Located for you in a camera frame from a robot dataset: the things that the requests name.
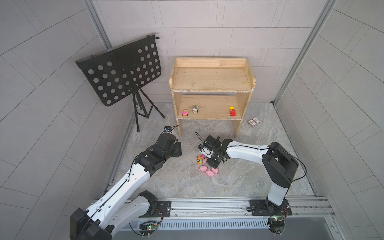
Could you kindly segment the red yellow toy truck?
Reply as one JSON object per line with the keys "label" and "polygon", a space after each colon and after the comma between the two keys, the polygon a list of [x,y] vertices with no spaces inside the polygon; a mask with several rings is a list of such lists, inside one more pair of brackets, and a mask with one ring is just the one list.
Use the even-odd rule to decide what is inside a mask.
{"label": "red yellow toy truck", "polygon": [[230,106],[229,109],[230,109],[230,116],[236,116],[235,108],[233,106]]}

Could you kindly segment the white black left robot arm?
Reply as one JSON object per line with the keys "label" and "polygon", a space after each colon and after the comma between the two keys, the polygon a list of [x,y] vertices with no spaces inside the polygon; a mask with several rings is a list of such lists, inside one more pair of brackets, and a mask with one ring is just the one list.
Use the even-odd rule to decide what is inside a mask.
{"label": "white black left robot arm", "polygon": [[78,208],[70,218],[71,240],[110,240],[138,217],[152,215],[157,197],[149,191],[132,202],[128,198],[169,158],[182,154],[181,143],[170,133],[161,133],[156,143],[138,154],[129,171],[99,200],[86,210]]}

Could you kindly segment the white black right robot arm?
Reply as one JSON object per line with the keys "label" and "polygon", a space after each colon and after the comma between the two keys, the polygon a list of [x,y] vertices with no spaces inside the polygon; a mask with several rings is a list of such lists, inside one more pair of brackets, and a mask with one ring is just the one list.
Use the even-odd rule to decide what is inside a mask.
{"label": "white black right robot arm", "polygon": [[220,138],[208,136],[198,149],[207,156],[207,164],[215,169],[229,159],[247,160],[262,165],[272,181],[266,198],[267,207],[277,208],[283,205],[300,165],[300,161],[277,142],[255,146],[231,139],[220,141]]}

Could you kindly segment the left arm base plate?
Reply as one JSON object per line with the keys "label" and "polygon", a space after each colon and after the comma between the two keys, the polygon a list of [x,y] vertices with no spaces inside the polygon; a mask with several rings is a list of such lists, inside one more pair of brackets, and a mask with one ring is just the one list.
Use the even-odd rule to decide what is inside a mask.
{"label": "left arm base plate", "polygon": [[172,207],[171,201],[157,201],[156,206],[150,205],[149,210],[145,215],[140,216],[140,218],[168,218],[170,216]]}

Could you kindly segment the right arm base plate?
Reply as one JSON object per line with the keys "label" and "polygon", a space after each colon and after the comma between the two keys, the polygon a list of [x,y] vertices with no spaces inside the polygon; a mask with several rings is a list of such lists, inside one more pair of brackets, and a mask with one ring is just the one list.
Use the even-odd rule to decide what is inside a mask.
{"label": "right arm base plate", "polygon": [[281,205],[275,205],[268,199],[250,200],[249,206],[246,208],[248,212],[251,212],[253,216],[291,216],[292,210],[288,200],[284,199]]}

